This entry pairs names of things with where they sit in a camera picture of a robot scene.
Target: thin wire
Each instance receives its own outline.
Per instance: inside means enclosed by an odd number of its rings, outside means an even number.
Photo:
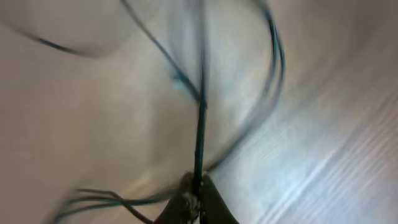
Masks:
[[[261,125],[263,125],[267,119],[270,117],[272,112],[275,110],[277,106],[277,102],[279,101],[280,94],[282,91],[283,87],[283,82],[284,82],[284,76],[285,76],[285,53],[282,47],[282,42],[279,39],[279,35],[276,30],[275,22],[272,18],[271,12],[267,5],[264,4],[258,4],[262,15],[264,16],[265,20],[267,21],[269,32],[271,35],[271,42],[272,42],[272,62],[271,62],[271,68],[270,68],[270,75],[268,76],[266,80],[266,84],[264,85],[264,88],[262,90],[262,93],[260,95],[260,98],[258,99],[254,109],[250,112],[251,119],[243,125],[241,128],[240,133],[238,134],[237,138],[235,138],[231,143],[228,144],[226,149],[224,150],[224,153],[212,164],[210,164],[205,170],[208,173],[213,172],[215,169],[217,169],[234,151],[236,151],[239,147],[239,145],[250,135],[252,134],[257,128],[259,128]],[[271,89],[271,84],[273,79],[275,78],[276,75],[276,67],[277,67],[277,58],[278,58],[278,53],[280,57],[280,72],[279,72],[279,81],[276,86],[276,90],[274,93],[274,97],[271,101],[271,103],[268,106],[268,109],[263,111],[263,104],[266,101],[266,98],[269,96],[269,92]]]
[[[157,199],[152,199],[152,200],[125,200],[130,206],[141,206],[141,205],[148,205],[148,204],[153,204],[153,203],[159,203],[161,200]],[[63,212],[58,216],[59,218],[64,218],[76,213],[80,212],[87,212],[90,210],[96,210],[96,209],[102,209],[102,208],[112,208],[112,207],[118,207],[121,206],[120,202],[114,198],[101,198],[101,197],[85,197],[85,198],[79,198],[79,199],[72,199],[68,201],[68,204],[71,205],[73,203],[79,203],[79,202],[109,202],[109,203],[101,203],[98,205],[89,205],[86,207],[81,207],[81,208],[76,208],[74,210],[70,210],[67,212]]]
[[[86,192],[86,193],[94,193],[94,194],[105,194],[114,197],[121,205],[123,205],[127,210],[129,210],[132,215],[138,218],[145,224],[152,224],[153,222],[145,217],[143,214],[134,209],[131,205],[129,205],[122,197],[120,197],[117,193],[112,192],[110,190],[93,190],[93,189],[76,189],[77,192]]]
[[[169,61],[171,66],[175,69],[177,72],[177,75],[175,79],[179,79],[187,88],[189,93],[191,94],[192,98],[196,101],[199,102],[199,92],[195,88],[195,86],[192,84],[192,82],[189,80],[189,78],[184,75],[182,72],[181,68],[174,62],[174,59],[171,57],[171,55],[164,49],[164,47],[159,43],[159,41],[149,32],[148,28],[144,25],[144,23],[140,20],[138,17],[137,13],[135,10],[130,6],[130,4],[126,0],[120,0],[122,5],[124,6],[126,12],[129,14],[131,19],[137,24],[137,26],[145,33],[145,35],[149,38],[154,45],[162,52],[164,57]]]
[[[202,177],[203,151],[205,144],[206,126],[206,97],[207,97],[207,76],[208,61],[206,55],[206,24],[205,24],[205,0],[198,1],[198,47],[200,50],[200,99],[197,127],[197,142],[195,149],[195,168],[193,171],[193,193],[199,195],[200,182]]]
[[[34,41],[34,42],[37,42],[39,44],[46,45],[47,47],[51,47],[53,49],[57,49],[59,51],[62,51],[62,52],[68,53],[68,54],[78,55],[78,56],[82,56],[82,57],[88,57],[89,56],[88,53],[81,52],[81,51],[75,50],[75,49],[71,49],[69,47],[64,47],[62,45],[59,45],[59,44],[56,44],[56,43],[51,42],[49,40],[43,39],[41,37],[38,37],[38,36],[36,36],[34,34],[30,34],[30,33],[24,32],[24,31],[22,31],[20,28],[18,28],[16,26],[12,26],[10,24],[6,24],[6,26],[8,26],[8,28],[12,29],[13,31],[17,32],[18,34],[20,34],[20,35],[22,35],[22,36],[24,36],[24,37],[26,37],[26,38]]]

